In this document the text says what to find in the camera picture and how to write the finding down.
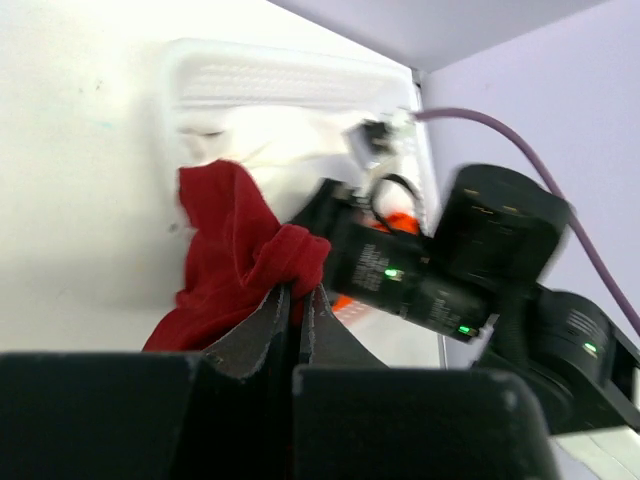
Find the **dark red t-shirt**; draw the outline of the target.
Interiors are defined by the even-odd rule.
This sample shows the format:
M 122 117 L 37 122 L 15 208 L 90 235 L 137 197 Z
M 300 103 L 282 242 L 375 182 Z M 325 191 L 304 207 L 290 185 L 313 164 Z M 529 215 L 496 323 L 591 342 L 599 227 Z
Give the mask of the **dark red t-shirt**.
M 239 164 L 184 167 L 178 178 L 193 229 L 184 285 L 145 351 L 203 350 L 252 314 L 272 288 L 290 286 L 299 302 L 321 283 L 329 242 L 281 224 Z

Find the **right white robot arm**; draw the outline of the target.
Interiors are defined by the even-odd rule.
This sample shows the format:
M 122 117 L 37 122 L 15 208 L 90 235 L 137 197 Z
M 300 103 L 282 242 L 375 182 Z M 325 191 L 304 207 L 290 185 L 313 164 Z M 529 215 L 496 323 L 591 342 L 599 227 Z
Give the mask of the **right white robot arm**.
M 569 203 L 503 167 L 454 178 L 433 235 L 390 224 L 325 180 L 293 223 L 327 239 L 323 282 L 461 343 L 493 329 L 476 365 L 520 376 L 560 446 L 603 479 L 639 475 L 639 353 L 592 301 L 539 277 L 576 221 Z

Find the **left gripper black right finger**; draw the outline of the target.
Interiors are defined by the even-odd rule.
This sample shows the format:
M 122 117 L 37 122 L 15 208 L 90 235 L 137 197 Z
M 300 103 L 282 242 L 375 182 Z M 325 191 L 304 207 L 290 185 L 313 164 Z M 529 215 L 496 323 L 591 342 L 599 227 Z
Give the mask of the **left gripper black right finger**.
M 556 479 L 541 408 L 517 376 L 389 368 L 306 299 L 292 374 L 297 479 Z

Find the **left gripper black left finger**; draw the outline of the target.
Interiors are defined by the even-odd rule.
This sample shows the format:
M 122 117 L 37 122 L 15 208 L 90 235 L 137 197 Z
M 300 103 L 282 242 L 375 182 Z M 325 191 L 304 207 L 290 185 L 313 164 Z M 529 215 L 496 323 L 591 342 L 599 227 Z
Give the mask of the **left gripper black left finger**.
M 5 479 L 280 479 L 290 293 L 203 352 L 1 357 Z

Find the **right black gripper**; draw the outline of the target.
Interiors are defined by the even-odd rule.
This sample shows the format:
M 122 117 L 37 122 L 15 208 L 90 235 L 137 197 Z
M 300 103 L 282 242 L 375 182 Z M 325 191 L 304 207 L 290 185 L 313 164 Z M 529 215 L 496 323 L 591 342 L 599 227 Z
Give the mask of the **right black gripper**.
M 292 223 L 329 241 L 322 284 L 438 334 L 469 343 L 490 317 L 489 295 L 444 272 L 430 239 L 365 223 L 368 202 L 348 184 L 325 179 Z

